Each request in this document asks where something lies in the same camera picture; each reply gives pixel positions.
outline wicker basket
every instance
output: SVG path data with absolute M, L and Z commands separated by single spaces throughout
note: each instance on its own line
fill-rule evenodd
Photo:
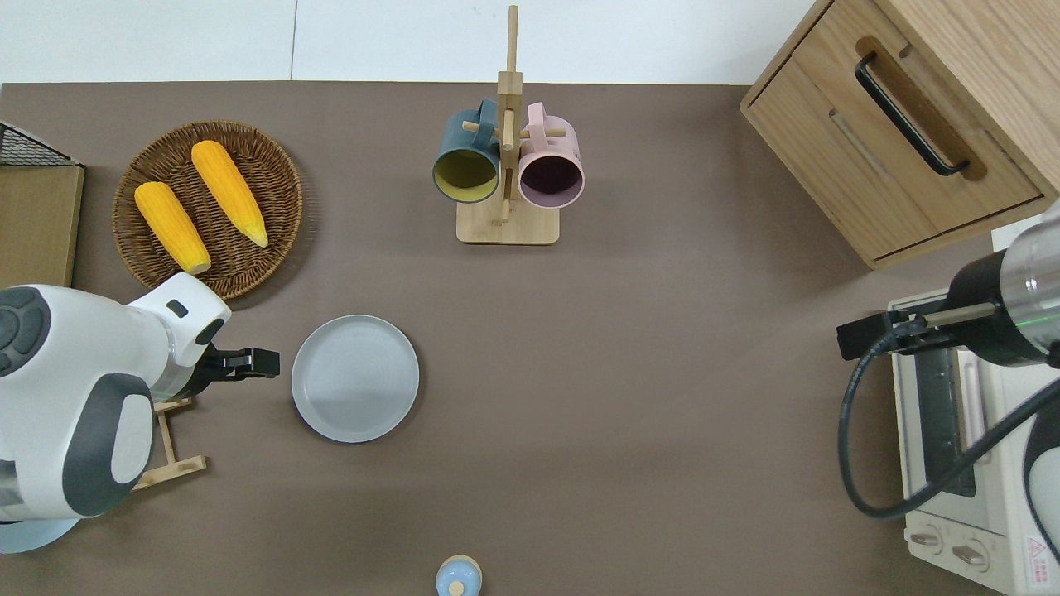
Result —
M 192 164 L 196 142 L 211 139 L 228 150 L 258 200 L 269 244 L 257 246 L 228 221 Z M 148 288 L 180 270 L 137 210 L 134 192 L 143 182 L 167 183 L 180 199 L 210 252 L 211 266 L 198 279 L 224 299 L 261 284 L 290 252 L 302 221 L 302 182 L 276 141 L 237 122 L 193 122 L 151 143 L 129 164 L 114 195 L 118 251 Z

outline cabinet drawer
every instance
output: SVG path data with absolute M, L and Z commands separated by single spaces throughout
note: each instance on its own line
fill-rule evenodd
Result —
M 869 54 L 866 74 L 957 174 L 933 171 L 884 115 L 854 70 Z M 896 181 L 936 233 L 960 228 L 1037 198 L 1040 193 L 972 112 L 948 89 L 922 53 L 871 0 L 833 2 L 795 48 L 798 65 L 864 147 Z
M 765 141 L 866 261 L 935 235 L 916 203 L 789 62 L 746 110 Z

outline grey plate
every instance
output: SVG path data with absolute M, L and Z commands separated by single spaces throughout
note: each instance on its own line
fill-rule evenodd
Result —
M 420 364 L 412 344 L 369 315 L 333 319 L 314 331 L 295 357 L 290 390 L 302 419 L 336 441 L 386 435 L 416 401 Z

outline oven knob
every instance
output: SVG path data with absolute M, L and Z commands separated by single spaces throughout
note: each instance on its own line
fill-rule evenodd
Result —
M 909 542 L 922 544 L 923 546 L 938 546 L 938 537 L 931 533 L 911 533 Z
M 951 551 L 954 557 L 968 563 L 979 573 L 986 573 L 990 568 L 990 557 L 987 555 L 987 549 L 977 540 L 969 540 L 968 544 L 954 546 Z
M 919 531 L 905 530 L 905 540 L 912 544 L 919 544 L 938 555 L 942 551 L 942 537 L 939 536 L 935 526 L 929 525 Z

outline black cable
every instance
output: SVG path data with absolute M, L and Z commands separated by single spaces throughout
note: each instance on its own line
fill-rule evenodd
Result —
M 894 340 L 894 332 L 885 333 L 874 344 L 872 344 L 865 355 L 862 356 L 861 361 L 858 362 L 858 366 L 854 367 L 854 371 L 850 375 L 850 383 L 847 384 L 846 393 L 843 396 L 843 406 L 840 409 L 840 474 L 843 476 L 843 487 L 847 490 L 847 496 L 850 497 L 850 501 L 862 513 L 865 513 L 869 518 L 876 518 L 879 520 L 893 520 L 895 518 L 900 518 L 931 501 L 935 495 L 942 492 L 942 489 L 956 480 L 961 473 L 971 468 L 972 464 L 978 460 L 978 458 L 986 455 L 988 451 L 993 449 L 994 445 L 1001 442 L 1002 439 L 1007 437 L 1008 434 L 1014 431 L 1020 424 L 1023 424 L 1028 418 L 1037 414 L 1038 410 L 1042 409 L 1054 400 L 1060 398 L 1060 379 L 1057 379 L 1045 387 L 1039 389 L 1034 396 L 1030 397 L 1030 399 L 1017 406 L 1017 408 L 1003 418 L 1001 422 L 987 431 L 987 433 L 983 435 L 983 438 L 975 441 L 975 444 L 968 448 L 968 450 L 965 451 L 959 458 L 957 458 L 957 461 L 944 474 L 942 474 L 941 477 L 935 481 L 928 483 L 923 488 L 905 501 L 899 502 L 889 507 L 874 507 L 866 503 L 865 499 L 862 498 L 861 494 L 858 493 L 858 489 L 854 488 L 853 477 L 850 474 L 850 414 L 853 406 L 854 392 L 858 390 L 858 385 L 861 383 L 862 375 L 865 374 L 865 369 L 868 368 L 869 363 L 871 363 L 877 356 L 886 352 L 887 347 L 890 346 Z

